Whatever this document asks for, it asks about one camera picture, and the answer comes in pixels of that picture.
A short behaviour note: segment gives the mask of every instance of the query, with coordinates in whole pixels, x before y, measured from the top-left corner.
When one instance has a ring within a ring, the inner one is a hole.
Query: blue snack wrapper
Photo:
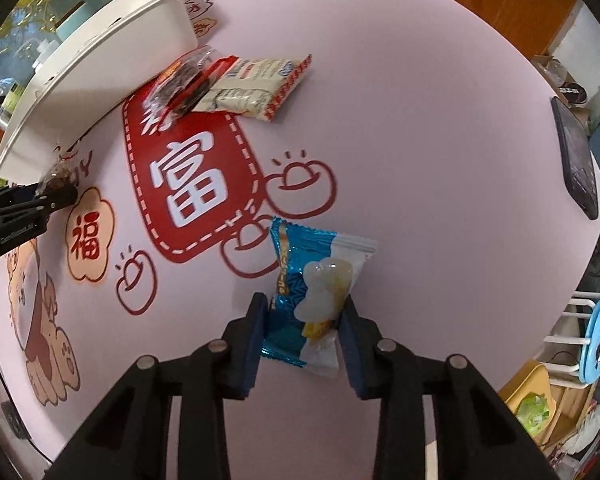
[[[334,322],[376,242],[274,218],[271,237],[280,262],[264,357],[320,375],[338,371]]]

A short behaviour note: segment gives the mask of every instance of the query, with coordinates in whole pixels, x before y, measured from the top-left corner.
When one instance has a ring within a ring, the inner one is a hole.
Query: candy wrapper
[[[311,60],[311,56],[303,61],[238,59],[193,111],[232,112],[270,121],[302,80]]]
[[[262,354],[320,375],[335,376],[334,322],[377,244],[281,218],[273,219],[270,232],[280,275]]]

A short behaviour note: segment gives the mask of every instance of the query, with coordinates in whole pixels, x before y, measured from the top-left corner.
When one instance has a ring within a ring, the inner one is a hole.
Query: white tray
[[[0,176],[36,182],[98,120],[198,40],[182,0],[113,0],[49,57],[0,144]]]

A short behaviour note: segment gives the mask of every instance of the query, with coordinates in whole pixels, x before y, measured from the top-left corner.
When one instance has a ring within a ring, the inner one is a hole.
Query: red label sticker
[[[183,263],[252,221],[264,177],[229,114],[189,113],[158,132],[142,108],[150,88],[123,105],[126,153],[149,238]]]

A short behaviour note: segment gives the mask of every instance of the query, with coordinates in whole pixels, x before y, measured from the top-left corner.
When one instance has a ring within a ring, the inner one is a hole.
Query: pink table
[[[360,313],[418,354],[464,353],[495,388],[547,334],[598,236],[562,180],[551,88],[452,0],[213,1],[216,48],[311,53],[311,73],[271,124],[220,115],[150,135],[136,94],[81,142],[77,208],[11,256],[11,276],[0,262],[0,362],[52,457],[138,356],[189,354],[273,293],[274,214],[378,240]],[[178,142],[202,158],[170,183]],[[192,178],[213,191],[198,209],[182,203]],[[344,370],[263,360],[226,421],[238,480],[370,476],[378,403]]]

